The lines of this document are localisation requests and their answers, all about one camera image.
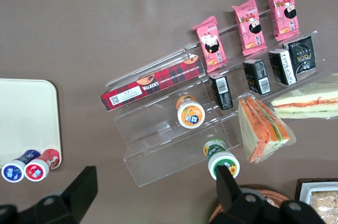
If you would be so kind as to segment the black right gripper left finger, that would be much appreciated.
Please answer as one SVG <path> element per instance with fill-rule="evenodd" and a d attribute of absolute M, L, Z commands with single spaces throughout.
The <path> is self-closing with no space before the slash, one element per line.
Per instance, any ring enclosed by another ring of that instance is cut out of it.
<path fill-rule="evenodd" d="M 43 198 L 22 212 L 15 205 L 1 205 L 1 223 L 80 223 L 97 193 L 97 168 L 86 166 L 60 195 Z"/>

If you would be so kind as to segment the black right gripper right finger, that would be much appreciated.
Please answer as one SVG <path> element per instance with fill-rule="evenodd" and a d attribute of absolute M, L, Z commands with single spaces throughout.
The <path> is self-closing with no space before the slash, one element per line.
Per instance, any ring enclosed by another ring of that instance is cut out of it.
<path fill-rule="evenodd" d="M 323 223 L 304 202 L 284 201 L 279 208 L 254 193 L 240 190 L 226 166 L 217 167 L 216 188 L 223 211 L 211 223 Z"/>

